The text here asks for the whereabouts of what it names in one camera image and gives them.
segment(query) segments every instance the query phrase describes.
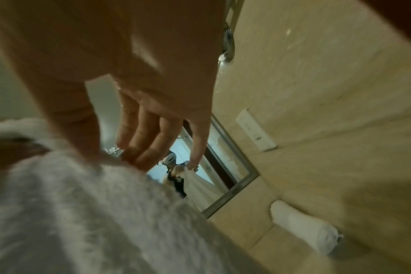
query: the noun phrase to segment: rolled towel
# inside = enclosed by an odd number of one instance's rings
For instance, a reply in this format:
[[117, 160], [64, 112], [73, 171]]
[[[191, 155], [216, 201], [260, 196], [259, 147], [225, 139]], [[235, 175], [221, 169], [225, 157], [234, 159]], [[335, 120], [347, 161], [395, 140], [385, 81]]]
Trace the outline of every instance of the rolled towel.
[[331, 224], [303, 214], [283, 201], [274, 202], [270, 212], [275, 224], [304, 240], [318, 253], [331, 253], [343, 237]]

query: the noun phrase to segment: electrical outlet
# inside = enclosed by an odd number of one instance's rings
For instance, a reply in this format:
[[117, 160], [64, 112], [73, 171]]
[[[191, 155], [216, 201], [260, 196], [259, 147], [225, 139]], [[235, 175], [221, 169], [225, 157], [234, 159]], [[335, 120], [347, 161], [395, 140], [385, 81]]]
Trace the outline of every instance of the electrical outlet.
[[236, 122], [261, 151], [265, 152], [278, 147], [247, 109], [242, 110], [237, 116]]

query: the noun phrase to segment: switch plate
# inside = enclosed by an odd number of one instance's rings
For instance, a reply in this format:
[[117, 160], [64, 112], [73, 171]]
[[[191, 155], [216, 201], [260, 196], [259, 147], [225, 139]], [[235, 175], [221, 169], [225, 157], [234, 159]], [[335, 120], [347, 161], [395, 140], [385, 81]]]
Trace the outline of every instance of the switch plate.
[[261, 151], [266, 152], [278, 147], [247, 109], [242, 110], [237, 116], [236, 122]]

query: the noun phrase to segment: skin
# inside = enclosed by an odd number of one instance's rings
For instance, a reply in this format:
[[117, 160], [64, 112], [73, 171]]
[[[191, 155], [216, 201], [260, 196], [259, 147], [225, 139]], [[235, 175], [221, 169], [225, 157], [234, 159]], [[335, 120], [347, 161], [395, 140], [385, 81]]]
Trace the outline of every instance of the skin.
[[0, 0], [0, 53], [54, 128], [99, 159], [85, 81], [109, 74], [122, 159], [147, 171], [188, 120], [190, 167], [205, 151], [225, 1]]

